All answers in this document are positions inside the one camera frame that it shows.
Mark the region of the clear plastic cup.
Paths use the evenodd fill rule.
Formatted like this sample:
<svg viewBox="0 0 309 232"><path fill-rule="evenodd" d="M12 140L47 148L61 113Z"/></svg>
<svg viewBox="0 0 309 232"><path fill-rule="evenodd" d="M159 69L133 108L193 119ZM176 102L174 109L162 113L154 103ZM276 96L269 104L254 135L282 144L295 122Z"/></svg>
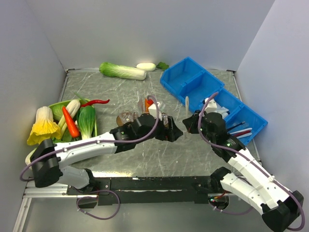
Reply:
<svg viewBox="0 0 309 232"><path fill-rule="evenodd" d="M163 122L163 124L168 124L168 115L166 113L160 112L159 114L160 120Z"/></svg>
<svg viewBox="0 0 309 232"><path fill-rule="evenodd" d="M130 105L120 106L118 109L118 115L123 116L125 123L134 121L134 110Z"/></svg>

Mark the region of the orange toothpaste tube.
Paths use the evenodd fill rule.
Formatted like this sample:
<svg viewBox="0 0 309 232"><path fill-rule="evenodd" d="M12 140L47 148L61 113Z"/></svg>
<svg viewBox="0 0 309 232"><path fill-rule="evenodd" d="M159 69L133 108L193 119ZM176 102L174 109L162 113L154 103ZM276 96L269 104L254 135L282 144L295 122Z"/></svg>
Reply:
<svg viewBox="0 0 309 232"><path fill-rule="evenodd" d="M144 111L149 112L148 108L153 104L152 100L144 99Z"/></svg>

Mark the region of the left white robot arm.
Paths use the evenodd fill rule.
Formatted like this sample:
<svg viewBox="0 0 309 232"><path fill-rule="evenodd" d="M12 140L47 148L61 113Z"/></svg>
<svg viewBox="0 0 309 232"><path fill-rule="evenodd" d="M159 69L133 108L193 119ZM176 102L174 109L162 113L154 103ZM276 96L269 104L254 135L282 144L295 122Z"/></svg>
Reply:
<svg viewBox="0 0 309 232"><path fill-rule="evenodd" d="M150 114L143 114L133 122L90 139L57 144L52 139L46 139L30 157L35 186L44 188L60 183L90 194L96 187L92 172L89 169L74 168L73 163L128 151L152 138L175 142L182 135L173 117L156 119Z"/></svg>

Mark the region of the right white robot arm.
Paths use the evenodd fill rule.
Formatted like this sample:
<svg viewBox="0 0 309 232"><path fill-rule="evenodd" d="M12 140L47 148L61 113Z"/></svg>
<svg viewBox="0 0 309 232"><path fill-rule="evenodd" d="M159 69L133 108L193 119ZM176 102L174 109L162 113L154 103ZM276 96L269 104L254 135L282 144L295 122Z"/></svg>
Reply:
<svg viewBox="0 0 309 232"><path fill-rule="evenodd" d="M226 190L240 197L259 212L274 232L289 230L298 217L304 216L302 194L290 191L267 172L245 145L228 132L219 113L196 111L183 124L189 133L200 134L217 156L244 176L240 179L227 168L219 168L212 174L211 187L215 192Z"/></svg>

